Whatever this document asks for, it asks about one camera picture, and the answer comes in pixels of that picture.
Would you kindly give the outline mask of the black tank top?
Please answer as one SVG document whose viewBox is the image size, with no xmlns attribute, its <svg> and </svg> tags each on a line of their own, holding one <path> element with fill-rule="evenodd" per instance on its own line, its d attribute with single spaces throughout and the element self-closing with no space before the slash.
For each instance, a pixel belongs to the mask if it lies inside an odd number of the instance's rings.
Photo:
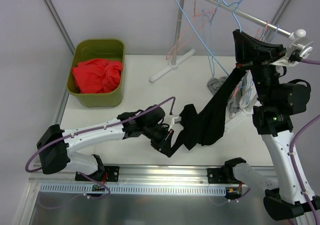
<svg viewBox="0 0 320 225">
<path fill-rule="evenodd" d="M 173 146 L 168 151 L 162 149 L 162 153 L 170 158 L 182 145 L 190 151 L 196 145 L 210 146 L 222 138 L 229 98 L 246 73 L 235 68 L 200 113 L 193 104 L 185 105 L 179 115 L 183 129 Z"/>
</svg>

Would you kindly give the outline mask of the grey tank top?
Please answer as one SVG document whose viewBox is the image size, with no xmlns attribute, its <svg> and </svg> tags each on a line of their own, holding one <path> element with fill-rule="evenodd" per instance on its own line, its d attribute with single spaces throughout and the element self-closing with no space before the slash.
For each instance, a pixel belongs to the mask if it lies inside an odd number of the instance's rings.
<svg viewBox="0 0 320 225">
<path fill-rule="evenodd" d="M 225 83 L 228 76 L 222 76 L 220 78 L 212 77 L 207 82 L 206 86 L 208 90 L 212 93 L 214 96 L 217 91 L 220 89 L 220 87 Z M 241 111 L 240 108 L 240 99 L 243 95 L 243 86 L 246 86 L 247 83 L 242 79 L 239 84 L 236 86 L 236 88 L 232 91 L 228 102 L 227 102 L 227 111 L 229 113 L 229 117 L 232 119 L 236 116 L 237 113 Z"/>
</svg>

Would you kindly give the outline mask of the red tank top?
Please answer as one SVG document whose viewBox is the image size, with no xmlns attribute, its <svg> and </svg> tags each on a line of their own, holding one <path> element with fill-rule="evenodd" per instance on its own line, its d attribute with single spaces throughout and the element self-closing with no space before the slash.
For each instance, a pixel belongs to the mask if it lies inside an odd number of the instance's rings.
<svg viewBox="0 0 320 225">
<path fill-rule="evenodd" d="M 104 58 L 82 61 L 71 69 L 75 86 L 82 94 L 113 92 L 120 85 L 122 71 L 121 61 Z"/>
</svg>

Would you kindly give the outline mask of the light blue wire hanger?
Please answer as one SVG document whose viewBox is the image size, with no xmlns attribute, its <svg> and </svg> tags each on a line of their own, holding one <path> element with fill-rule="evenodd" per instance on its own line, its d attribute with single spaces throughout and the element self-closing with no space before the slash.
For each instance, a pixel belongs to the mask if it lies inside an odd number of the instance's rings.
<svg viewBox="0 0 320 225">
<path fill-rule="evenodd" d="M 213 24 L 213 19 L 215 17 L 215 14 L 217 12 L 217 8 L 218 6 L 216 6 L 215 8 L 213 8 L 211 11 L 207 11 L 205 12 L 204 10 L 202 10 L 203 15 L 201 17 L 201 22 L 202 22 L 202 37 L 203 37 L 203 41 L 205 44 L 206 43 L 206 32 L 205 29 L 208 29 L 209 32 L 209 50 L 210 52 L 208 52 L 207 54 L 207 58 L 208 58 L 208 62 L 209 62 L 209 68 L 210 68 L 210 72 L 212 77 L 215 76 L 215 62 L 214 62 L 214 57 L 213 57 L 213 29 L 212 29 L 212 24 Z"/>
</svg>

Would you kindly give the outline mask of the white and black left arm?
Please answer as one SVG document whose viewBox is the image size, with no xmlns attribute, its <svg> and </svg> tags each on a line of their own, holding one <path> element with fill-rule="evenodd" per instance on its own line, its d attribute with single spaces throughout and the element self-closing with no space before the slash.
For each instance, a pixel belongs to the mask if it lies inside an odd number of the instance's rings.
<svg viewBox="0 0 320 225">
<path fill-rule="evenodd" d="M 164 123 L 166 114 L 161 107 L 150 106 L 147 110 L 124 112 L 112 120 L 81 129 L 61 129 L 51 125 L 38 141 L 41 170 L 51 175 L 63 170 L 80 172 L 93 181 L 104 175 L 104 165 L 99 155 L 85 155 L 79 150 L 95 144 L 138 138 L 143 135 L 151 146 L 170 157 L 174 130 Z"/>
</svg>

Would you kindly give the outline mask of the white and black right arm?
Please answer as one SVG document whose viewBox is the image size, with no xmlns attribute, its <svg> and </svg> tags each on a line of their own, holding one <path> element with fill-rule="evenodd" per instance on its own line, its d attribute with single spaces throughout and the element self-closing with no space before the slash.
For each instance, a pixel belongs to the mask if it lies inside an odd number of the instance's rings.
<svg viewBox="0 0 320 225">
<path fill-rule="evenodd" d="M 228 183 L 244 183 L 262 194 L 268 215 L 276 221 L 290 220 L 307 212 L 316 214 L 320 198 L 304 174 L 295 143 L 292 115 L 304 113 L 311 96 L 310 84 L 302 79 L 280 83 L 277 67 L 287 55 L 281 44 L 258 40 L 236 29 L 235 69 L 220 88 L 229 97 L 246 72 L 252 75 L 259 106 L 253 107 L 252 121 L 271 157 L 277 183 L 260 175 L 242 158 L 228 160 L 222 166 Z"/>
</svg>

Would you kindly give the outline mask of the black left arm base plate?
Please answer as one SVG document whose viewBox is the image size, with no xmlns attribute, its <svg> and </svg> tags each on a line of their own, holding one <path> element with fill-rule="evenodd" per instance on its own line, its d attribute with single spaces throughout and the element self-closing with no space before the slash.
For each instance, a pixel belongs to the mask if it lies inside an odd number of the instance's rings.
<svg viewBox="0 0 320 225">
<path fill-rule="evenodd" d="M 88 175 L 89 178 L 98 182 L 118 182 L 120 167 L 115 165 L 105 165 L 104 168 Z"/>
</svg>

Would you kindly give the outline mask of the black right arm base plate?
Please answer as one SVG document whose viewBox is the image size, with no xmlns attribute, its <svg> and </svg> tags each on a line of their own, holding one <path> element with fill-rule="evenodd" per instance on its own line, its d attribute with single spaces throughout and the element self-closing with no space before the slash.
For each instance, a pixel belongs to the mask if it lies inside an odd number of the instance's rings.
<svg viewBox="0 0 320 225">
<path fill-rule="evenodd" d="M 207 168 L 207 180 L 209 184 L 240 184 L 229 168 Z"/>
</svg>

